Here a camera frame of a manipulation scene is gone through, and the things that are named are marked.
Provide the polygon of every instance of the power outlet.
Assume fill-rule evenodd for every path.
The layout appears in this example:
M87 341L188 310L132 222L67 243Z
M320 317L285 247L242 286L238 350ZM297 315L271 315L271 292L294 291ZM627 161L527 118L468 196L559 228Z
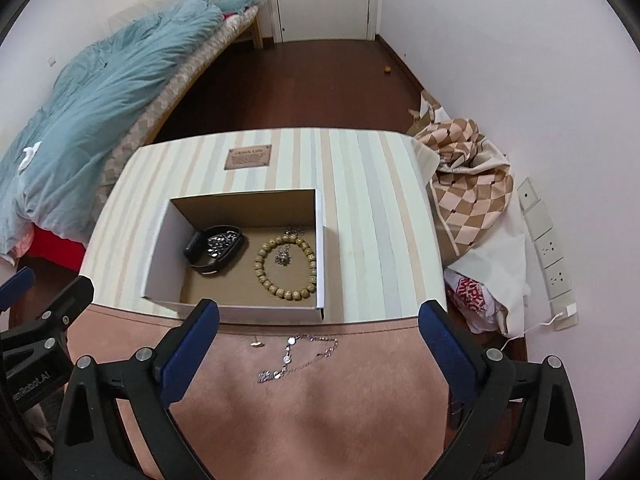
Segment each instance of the power outlet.
M561 294L557 298L551 300L551 313L556 316L571 304L576 303L574 292L570 290L564 294ZM572 316L569 317L561 317L560 319L556 319L554 321L554 330L564 330L565 328L570 328L578 324L578 313L576 312Z
M524 219L529 228L532 240L537 240L554 226L551 223L549 212L546 210L546 205L542 200L538 200L533 207L525 213Z
M523 183L518 186L518 198L520 199L520 208L524 212L527 212L540 200L536 190L533 189L533 184L529 177L524 179Z
M536 252L543 269L564 258L556 230L551 228L535 241Z
M571 279L564 266L564 260L558 260L544 271L546 291L549 298L554 299L571 290Z

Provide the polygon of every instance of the striped table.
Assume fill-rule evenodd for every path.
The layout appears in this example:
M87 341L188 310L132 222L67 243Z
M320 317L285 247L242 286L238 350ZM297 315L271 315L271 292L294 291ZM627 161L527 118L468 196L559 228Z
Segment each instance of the striped table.
M271 144L266 168L225 171L231 148ZM442 268L424 189L438 157L390 132L292 128L191 137L137 150L89 243L81 274L94 304L184 318L140 297L143 255L160 203L179 196L317 188L328 229L325 323L399 319L445 305Z

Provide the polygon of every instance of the white cable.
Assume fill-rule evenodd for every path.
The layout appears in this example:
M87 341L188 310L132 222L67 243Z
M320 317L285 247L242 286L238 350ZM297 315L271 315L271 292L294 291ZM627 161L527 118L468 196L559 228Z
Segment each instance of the white cable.
M535 327L538 327L538 326L549 326L549 325L550 325L550 324L552 324L556 319L558 319L560 316L564 316L564 312L558 312L555 316L553 316L553 317L551 318L551 321L547 321L546 323L537 323L537 324L535 324L534 326L530 326L529 328L527 328L527 329L522 333L522 335L517 335L516 337L511 337L511 338L507 339L507 342L506 342L504 345L502 345L502 348L500 348L500 352L502 352L502 351L504 350L504 347L505 347L505 346L507 346L507 345L509 344L509 341L511 341L511 340L513 340L513 339L519 339L519 338L521 338L521 337L524 337L524 335L525 335L529 330L532 330L532 329L533 329L533 328L535 328Z

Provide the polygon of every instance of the beaded bracelet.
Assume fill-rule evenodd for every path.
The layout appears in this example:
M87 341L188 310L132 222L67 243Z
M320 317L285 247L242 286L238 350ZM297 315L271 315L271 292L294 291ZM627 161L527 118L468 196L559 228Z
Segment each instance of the beaded bracelet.
M285 290L277 285L274 285L269 278L267 278L267 273L264 272L264 259L267 255L273 251L276 247L280 245L286 244L296 244L300 249L304 251L306 254L306 259L309 261L309 284L305 288L301 288L300 290ZM262 248L258 251L258 255L255 257L255 275L262 283L262 286L266 288L271 294L277 296L278 298L283 298L287 301L300 301L303 298L308 298L311 294L316 291L316 281L317 281L317 270L316 270L316 255L313 252L313 249L306 243L302 238L297 235L284 235L284 236L276 236L273 240L269 240L268 243L264 244Z

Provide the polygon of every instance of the white box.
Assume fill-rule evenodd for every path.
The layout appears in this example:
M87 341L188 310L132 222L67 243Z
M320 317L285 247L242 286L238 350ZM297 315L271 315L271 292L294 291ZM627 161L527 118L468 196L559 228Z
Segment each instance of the white box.
M316 323L324 309L324 225L322 198L317 189L212 194L174 198L162 205L152 236L153 249L145 265L142 297L169 308L195 306L201 298L214 300L222 322ZM220 272L201 276L183 254L195 230L229 224L242 229L247 241ZM303 238L316 254L317 290L307 300L287 301L270 294L254 269L263 243L282 235L288 226L304 226ZM289 290L308 283L308 261L300 248L290 247L291 264L274 263L269 254L265 270L270 280Z

